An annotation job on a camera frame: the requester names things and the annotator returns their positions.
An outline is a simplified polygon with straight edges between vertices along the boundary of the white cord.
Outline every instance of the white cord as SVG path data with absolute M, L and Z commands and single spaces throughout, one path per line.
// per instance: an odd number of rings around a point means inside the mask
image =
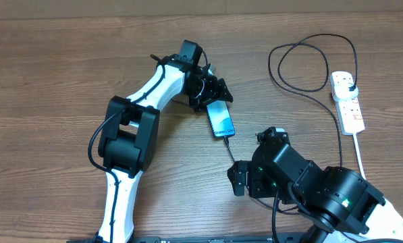
M 356 148 L 357 162 L 358 168 L 360 169 L 360 174 L 362 175 L 363 179 L 366 179 L 365 172 L 363 171 L 362 159 L 360 158 L 360 149 L 358 149 L 357 135 L 353 133 L 352 138 L 354 140 L 354 147 Z

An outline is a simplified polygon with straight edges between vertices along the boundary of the tabletop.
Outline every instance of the tabletop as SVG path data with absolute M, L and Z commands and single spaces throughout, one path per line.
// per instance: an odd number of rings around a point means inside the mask
M 89 163 L 88 141 L 110 98 L 136 92 L 153 75 L 149 55 L 177 53 L 184 39 L 206 51 L 234 96 L 230 146 L 237 160 L 252 157 L 255 132 L 276 126 L 288 131 L 304 158 L 321 168 L 339 165 L 329 114 L 280 90 L 267 71 L 272 48 L 326 32 L 356 46 L 365 173 L 403 216 L 403 12 L 0 21 L 0 242 L 65 242 L 95 234 L 106 177 Z M 325 52 L 331 72 L 354 75 L 346 41 L 323 36 L 307 43 Z M 285 51 L 273 54 L 273 70 Z M 298 47 L 281 72 L 290 84 L 317 88 L 326 70 L 318 52 Z M 336 114 L 329 85 L 310 95 Z M 184 95 L 176 99 L 188 102 Z M 358 170 L 352 138 L 342 136 L 342 144 L 344 167 Z M 226 175 L 231 165 L 207 115 L 169 103 L 161 112 L 155 158 L 138 189 L 136 236 L 270 234 L 271 211 L 247 195 L 234 196 Z M 279 232 L 310 225 L 301 216 L 277 216 Z

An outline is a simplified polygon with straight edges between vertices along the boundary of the robotic arm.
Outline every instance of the robotic arm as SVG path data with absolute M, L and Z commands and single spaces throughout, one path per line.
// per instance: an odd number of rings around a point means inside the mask
M 160 110 L 172 97 L 181 92 L 188 95 L 195 111 L 204 111 L 214 101 L 233 101 L 225 81 L 214 76 L 214 67 L 198 66 L 202 53 L 198 44 L 185 40 L 179 54 L 152 56 L 158 62 L 155 75 L 126 99 L 110 100 L 98 149 L 108 169 L 104 220 L 92 240 L 81 242 L 130 241 L 138 183 L 155 154 Z M 136 126 L 138 131 L 131 134 L 120 130 L 120 125 Z
M 403 218 L 355 171 L 321 170 L 290 146 L 282 129 L 269 128 L 257 138 L 260 146 L 252 161 L 237 161 L 228 169 L 234 194 L 243 196 L 247 186 L 253 198 L 279 195 L 283 204 L 296 204 L 298 212 L 314 223 L 300 242 L 345 242 L 343 233 L 358 242 L 403 240 Z

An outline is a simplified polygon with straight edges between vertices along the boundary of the beige wall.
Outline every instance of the beige wall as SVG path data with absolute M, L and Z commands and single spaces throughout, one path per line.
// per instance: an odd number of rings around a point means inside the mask
M 0 0 L 0 20 L 326 11 L 403 11 L 403 0 Z

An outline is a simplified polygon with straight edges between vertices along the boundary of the blue smartphone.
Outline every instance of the blue smartphone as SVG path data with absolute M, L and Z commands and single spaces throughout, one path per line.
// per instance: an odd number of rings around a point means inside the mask
M 207 105 L 207 115 L 212 125 L 213 135 L 216 138 L 233 136 L 236 134 L 230 112 L 225 101 L 215 101 Z

